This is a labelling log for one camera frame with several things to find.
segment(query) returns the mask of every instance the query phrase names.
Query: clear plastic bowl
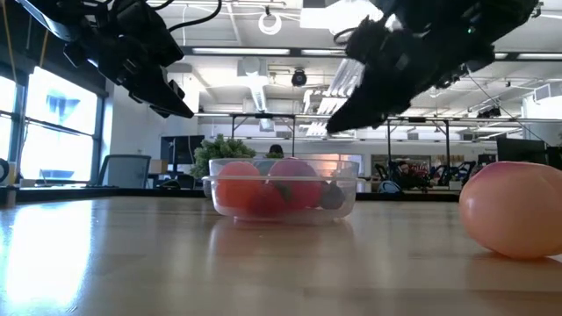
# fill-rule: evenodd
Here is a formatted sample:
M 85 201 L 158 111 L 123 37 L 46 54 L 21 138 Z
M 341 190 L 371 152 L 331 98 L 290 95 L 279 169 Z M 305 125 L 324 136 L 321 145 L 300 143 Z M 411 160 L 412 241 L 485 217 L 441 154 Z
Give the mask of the clear plastic bowl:
M 241 220 L 318 224 L 346 217 L 359 164 L 299 159 L 209 161 L 214 207 Z

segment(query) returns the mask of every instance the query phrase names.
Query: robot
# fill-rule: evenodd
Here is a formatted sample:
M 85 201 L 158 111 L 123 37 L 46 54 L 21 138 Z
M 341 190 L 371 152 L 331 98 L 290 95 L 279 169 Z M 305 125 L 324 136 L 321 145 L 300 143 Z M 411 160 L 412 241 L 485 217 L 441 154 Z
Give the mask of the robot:
M 167 118 L 191 118 L 184 92 L 167 83 L 165 68 L 184 54 L 144 0 L 18 0 L 55 36 L 67 41 L 65 55 L 75 65 L 90 62 L 108 80 L 122 85 L 130 97 L 149 104 Z M 365 65 L 362 83 L 328 121 L 329 133 L 378 127 L 390 115 L 401 114 L 410 101 L 431 87 L 445 89 L 463 75 L 494 62 L 493 43 L 524 24 L 538 0 L 372 0 L 384 13 L 366 18 L 346 45 L 349 58 Z M 402 28 L 389 30 L 394 15 Z M 335 40 L 342 34 L 336 34 Z

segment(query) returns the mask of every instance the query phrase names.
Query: green plant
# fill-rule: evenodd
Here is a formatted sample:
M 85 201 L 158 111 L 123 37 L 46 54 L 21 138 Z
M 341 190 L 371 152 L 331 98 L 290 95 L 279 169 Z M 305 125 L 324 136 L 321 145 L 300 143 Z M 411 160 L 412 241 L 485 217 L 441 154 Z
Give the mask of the green plant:
M 203 140 L 201 147 L 195 149 L 195 165 L 191 168 L 190 175 L 200 179 L 209 176 L 209 161 L 220 158 L 254 158 L 256 151 L 246 145 L 241 140 L 225 140 L 223 134 L 219 134 L 211 142 Z
M 282 158 L 284 158 L 284 156 L 281 153 L 268 153 L 268 154 L 265 154 L 265 158 L 282 159 Z

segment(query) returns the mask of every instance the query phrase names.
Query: red object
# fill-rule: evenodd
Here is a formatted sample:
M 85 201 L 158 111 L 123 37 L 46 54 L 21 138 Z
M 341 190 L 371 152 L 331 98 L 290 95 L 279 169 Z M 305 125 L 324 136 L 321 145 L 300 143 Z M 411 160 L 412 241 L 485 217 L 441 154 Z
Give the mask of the red object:
M 317 176 L 316 171 L 308 163 L 286 159 L 276 162 L 270 170 L 270 176 Z M 314 207 L 321 198 L 321 182 L 319 181 L 274 181 L 285 198 L 287 207 L 301 210 Z
M 249 162 L 230 162 L 219 176 L 260 176 L 260 171 Z M 260 180 L 218 180 L 217 203 L 225 207 L 247 209 L 262 185 Z
M 275 217 L 286 208 L 286 202 L 275 184 L 265 183 L 249 203 L 248 214 L 256 217 Z

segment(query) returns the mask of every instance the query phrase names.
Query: gray object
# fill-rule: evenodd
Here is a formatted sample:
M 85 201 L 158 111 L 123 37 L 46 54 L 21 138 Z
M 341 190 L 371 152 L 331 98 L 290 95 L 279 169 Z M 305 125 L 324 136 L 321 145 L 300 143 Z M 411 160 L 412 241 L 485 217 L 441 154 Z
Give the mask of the gray object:
M 211 181 L 203 181 L 203 193 L 205 193 L 206 198 L 213 198 L 213 187 L 211 186 Z
M 108 154 L 96 185 L 145 189 L 150 159 L 150 156 L 140 154 Z

